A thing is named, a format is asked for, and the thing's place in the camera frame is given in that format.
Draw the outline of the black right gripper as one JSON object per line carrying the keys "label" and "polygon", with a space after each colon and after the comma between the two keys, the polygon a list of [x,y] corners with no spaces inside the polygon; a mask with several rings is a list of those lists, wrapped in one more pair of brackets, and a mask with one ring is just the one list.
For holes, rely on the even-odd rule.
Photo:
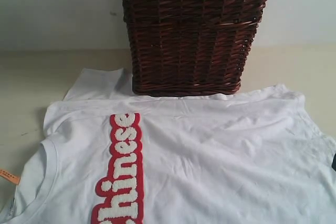
{"label": "black right gripper", "polygon": [[332,167],[333,170],[336,170],[336,154],[333,157],[331,167]]}

